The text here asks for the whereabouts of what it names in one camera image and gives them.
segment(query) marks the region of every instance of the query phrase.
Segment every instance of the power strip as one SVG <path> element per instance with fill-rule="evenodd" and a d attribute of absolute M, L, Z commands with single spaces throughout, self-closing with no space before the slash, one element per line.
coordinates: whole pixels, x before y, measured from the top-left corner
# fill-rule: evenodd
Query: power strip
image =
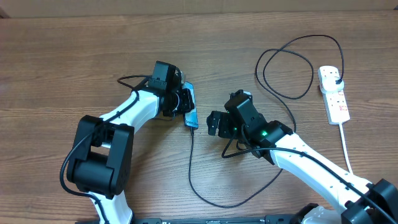
<path fill-rule="evenodd" d="M 344 95 L 344 81 L 336 84 L 340 78 L 338 69 L 333 66 L 322 66 L 318 69 L 319 87 L 325 102 L 326 115 L 329 124 L 338 124 L 341 134 L 341 143 L 346 159 L 347 167 L 350 173 L 353 173 L 349 163 L 348 153 L 345 143 L 343 123 L 350 119 L 347 107 L 347 101 Z"/>

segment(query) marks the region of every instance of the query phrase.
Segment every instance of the white power strip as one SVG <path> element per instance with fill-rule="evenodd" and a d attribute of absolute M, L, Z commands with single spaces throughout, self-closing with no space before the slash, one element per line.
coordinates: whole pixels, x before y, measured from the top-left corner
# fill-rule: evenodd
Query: white power strip
<path fill-rule="evenodd" d="M 350 173 L 353 173 L 349 163 L 346 142 L 343 132 L 343 123 L 350 119 L 347 107 L 347 101 L 344 96 L 344 81 L 336 84 L 340 78 L 338 69 L 333 66 L 322 66 L 318 69 L 319 86 L 325 102 L 326 115 L 329 124 L 338 124 L 341 134 L 341 143 L 346 159 L 347 167 Z"/>

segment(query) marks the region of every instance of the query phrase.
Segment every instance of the wood grain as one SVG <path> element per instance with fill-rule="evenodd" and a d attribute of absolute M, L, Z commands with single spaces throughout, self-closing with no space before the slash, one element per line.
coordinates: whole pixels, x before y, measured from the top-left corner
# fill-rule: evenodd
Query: wood grain
<path fill-rule="evenodd" d="M 221 159 L 226 141 L 207 135 L 206 117 L 223 110 L 229 93 L 245 89 L 266 119 L 291 126 L 284 107 L 255 82 L 254 66 L 265 49 L 308 34 L 332 35 L 344 50 L 351 114 L 345 131 L 354 173 L 398 185 L 397 23 L 394 11 L 0 20 L 0 223 L 97 217 L 88 199 L 62 190 L 59 168 L 79 119 L 122 103 L 129 90 L 115 80 L 151 74 L 156 60 L 177 65 L 195 85 L 200 128 L 194 186 L 223 205 L 244 200 L 278 168 L 250 155 Z M 315 69 L 341 67 L 338 49 L 328 39 L 304 39 L 289 49 L 308 57 Z M 276 56 L 266 74 L 276 90 L 290 96 L 301 94 L 311 75 L 307 63 L 286 54 Z M 346 168 L 338 127 L 327 123 L 317 82 L 315 77 L 302 99 L 286 102 L 304 141 Z M 287 172 L 245 205 L 212 207 L 189 188 L 189 152 L 190 134 L 181 118 L 149 121 L 139 130 L 126 189 L 137 217 L 263 216 L 295 213 L 310 202 L 329 207 Z"/>

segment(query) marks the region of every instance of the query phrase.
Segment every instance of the wooden table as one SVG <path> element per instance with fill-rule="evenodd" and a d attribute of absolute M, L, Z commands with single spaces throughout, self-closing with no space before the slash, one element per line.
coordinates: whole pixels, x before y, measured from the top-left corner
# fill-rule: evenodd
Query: wooden table
<path fill-rule="evenodd" d="M 252 155 L 222 159 L 227 140 L 207 135 L 206 117 L 244 89 L 267 120 L 292 126 L 284 107 L 256 83 L 254 66 L 265 49 L 308 34 L 332 35 L 344 50 L 351 115 L 344 127 L 354 173 L 398 185 L 397 24 L 396 11 L 0 19 L 0 223 L 96 218 L 87 198 L 62 190 L 59 168 L 79 119 L 120 105 L 129 90 L 116 79 L 151 74 L 156 60 L 180 67 L 195 85 L 194 186 L 223 205 L 244 200 L 279 169 Z M 341 68 L 329 39 L 303 39 L 289 49 L 315 70 Z M 306 89 L 310 75 L 307 63 L 287 54 L 267 69 L 270 84 L 290 96 Z M 338 127 L 327 122 L 317 83 L 315 71 L 308 94 L 286 102 L 302 139 L 345 169 Z M 190 140 L 182 118 L 149 121 L 136 134 L 126 197 L 137 217 L 252 217 L 295 213 L 310 202 L 329 207 L 288 172 L 238 208 L 212 207 L 188 184 Z"/>

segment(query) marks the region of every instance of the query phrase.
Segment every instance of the white cable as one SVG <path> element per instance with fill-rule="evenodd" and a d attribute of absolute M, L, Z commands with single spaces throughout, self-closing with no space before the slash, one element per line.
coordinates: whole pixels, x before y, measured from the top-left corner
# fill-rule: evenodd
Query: white cable
<path fill-rule="evenodd" d="M 353 174 L 353 170 L 351 168 L 351 164 L 349 163 L 349 159 L 348 159 L 348 153 L 347 153 L 347 147 L 346 147 L 346 139 L 344 137 L 344 131 L 343 131 L 343 124 L 342 123 L 338 123 L 338 127 L 340 128 L 341 143 L 343 144 L 343 152 L 344 152 L 344 157 L 346 158 L 348 171 Z"/>

